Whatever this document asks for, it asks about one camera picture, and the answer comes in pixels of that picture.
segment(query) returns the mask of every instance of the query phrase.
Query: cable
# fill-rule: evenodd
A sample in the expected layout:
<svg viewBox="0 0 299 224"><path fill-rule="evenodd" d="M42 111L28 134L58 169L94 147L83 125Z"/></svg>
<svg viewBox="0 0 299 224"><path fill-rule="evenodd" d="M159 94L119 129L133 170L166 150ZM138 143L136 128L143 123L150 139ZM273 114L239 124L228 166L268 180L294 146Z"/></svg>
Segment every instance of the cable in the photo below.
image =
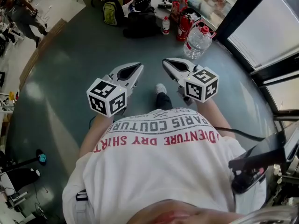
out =
<svg viewBox="0 0 299 224"><path fill-rule="evenodd" d="M92 121L93 121L94 118L95 118L95 116L89 121L89 129L92 126Z"/></svg>
<svg viewBox="0 0 299 224"><path fill-rule="evenodd" d="M55 215L50 215L49 213L47 213L47 212L45 212L45 211L43 211L43 212L40 211L40 210L36 207L36 206L38 206L40 209L42 209L41 203L39 202L39 200L38 200L38 198L37 198L36 185L35 185L34 182L33 182L32 184L33 184L33 186L34 186L34 190L35 190L35 192L36 192L36 200L37 200L37 203L34 203L34 207L35 207L36 212L38 213L38 215L41 215L41 214L43 214L43 212L44 212L45 214L47 214L47 216L49 216L49 217L57 217L58 220L60 221L60 217L59 217L57 214L55 214Z"/></svg>
<svg viewBox="0 0 299 224"><path fill-rule="evenodd" d="M45 25L46 28L48 27L47 22L50 19L50 17L49 16L46 17L46 15L51 9L52 9L52 6L49 7L48 11L43 15L43 18L42 18L42 16L38 16L38 14L36 15L36 17L38 17L43 22L43 24Z"/></svg>
<svg viewBox="0 0 299 224"><path fill-rule="evenodd" d="M18 197L14 198L14 199L18 199L18 198L20 197L19 192L16 192L14 189L11 189L11 190L14 191L14 194L18 194Z"/></svg>
<svg viewBox="0 0 299 224"><path fill-rule="evenodd" d="M229 129L229 128L222 128L222 127L214 127L216 130L221 130L221 131L228 131L228 132L232 132L232 133L237 133L247 139L250 139L250 140L254 140L254 141L263 141L265 138L262 138L262 137L257 137L257 136L254 136L254 135L251 135L251 134L248 134L248 133L245 133L241 130L238 130L238 129Z"/></svg>
<svg viewBox="0 0 299 224"><path fill-rule="evenodd" d="M34 186L34 190L36 191L36 200L37 200L37 202L38 202L38 205L39 205L39 207L41 208L41 203L39 202L39 200L38 200L38 198L37 198L37 190L36 190L36 185L35 185L35 183L34 183L34 182L33 182L32 184L33 184L33 186Z"/></svg>

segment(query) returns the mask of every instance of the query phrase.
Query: white t-shirt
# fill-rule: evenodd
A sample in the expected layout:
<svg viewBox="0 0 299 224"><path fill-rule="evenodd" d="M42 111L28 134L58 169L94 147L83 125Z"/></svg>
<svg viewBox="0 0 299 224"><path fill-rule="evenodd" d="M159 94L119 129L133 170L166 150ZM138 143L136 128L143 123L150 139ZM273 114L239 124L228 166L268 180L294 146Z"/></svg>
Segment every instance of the white t-shirt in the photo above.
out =
<svg viewBox="0 0 299 224"><path fill-rule="evenodd" d="M194 110L156 110L120 119L93 153L77 161L63 193L65 220L76 223L75 196L83 189L87 216L94 215L91 223L125 224L166 199L221 211L257 210L265 201L265 182L251 188L246 201L234 196L230 186L228 162L244 152L237 140L221 137Z"/></svg>

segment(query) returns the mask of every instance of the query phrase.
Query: water bottle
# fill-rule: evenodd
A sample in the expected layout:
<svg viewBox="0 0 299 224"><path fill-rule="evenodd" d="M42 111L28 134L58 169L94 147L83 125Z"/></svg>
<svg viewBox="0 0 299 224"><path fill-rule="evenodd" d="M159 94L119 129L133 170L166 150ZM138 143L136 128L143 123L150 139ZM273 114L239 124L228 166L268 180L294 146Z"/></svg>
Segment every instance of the water bottle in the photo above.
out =
<svg viewBox="0 0 299 224"><path fill-rule="evenodd" d="M163 22L162 22L163 35L168 35L169 34L169 25L170 25L170 22L169 22L168 16L165 16L163 18Z"/></svg>
<svg viewBox="0 0 299 224"><path fill-rule="evenodd" d="M184 44L185 55L191 59L197 59L209 48L212 37L208 26L195 26Z"/></svg>

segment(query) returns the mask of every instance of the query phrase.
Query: red cap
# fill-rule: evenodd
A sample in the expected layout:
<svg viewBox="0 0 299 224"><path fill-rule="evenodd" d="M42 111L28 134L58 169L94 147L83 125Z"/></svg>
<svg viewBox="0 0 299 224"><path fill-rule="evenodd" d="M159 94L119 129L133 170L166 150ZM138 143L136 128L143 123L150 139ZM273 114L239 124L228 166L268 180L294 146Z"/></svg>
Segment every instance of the red cap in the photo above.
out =
<svg viewBox="0 0 299 224"><path fill-rule="evenodd" d="M202 29L201 29L201 32L202 32L203 34L207 34L207 33L209 32L209 27L207 27L207 26L203 26Z"/></svg>

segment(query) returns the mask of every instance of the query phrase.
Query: gray floor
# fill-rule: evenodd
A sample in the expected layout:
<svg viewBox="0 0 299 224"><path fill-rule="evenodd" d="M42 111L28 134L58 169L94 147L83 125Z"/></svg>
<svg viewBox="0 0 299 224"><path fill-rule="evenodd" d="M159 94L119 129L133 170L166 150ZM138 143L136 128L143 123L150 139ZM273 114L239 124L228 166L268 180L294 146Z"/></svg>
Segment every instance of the gray floor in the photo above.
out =
<svg viewBox="0 0 299 224"><path fill-rule="evenodd" d="M162 59L183 57L183 43L175 39L176 30L168 36L127 39L122 28L106 25L103 13L86 7L54 40L34 67L21 91L11 122L7 146L18 161L32 158L42 149L47 166L38 163L41 178L36 182L37 197L53 223L62 218L61 194L77 159L78 149L95 115L90 110L86 90L98 77L114 67L141 62L145 71L134 89L126 116L154 109L156 83L164 83L173 106L186 106L176 94L177 84L162 68ZM214 98L233 128L268 136L275 131L270 109L256 86L236 60L213 42L194 63L209 67L220 76L219 93ZM238 137L245 149L255 142ZM35 210L33 186L27 187L29 198L25 213Z"/></svg>

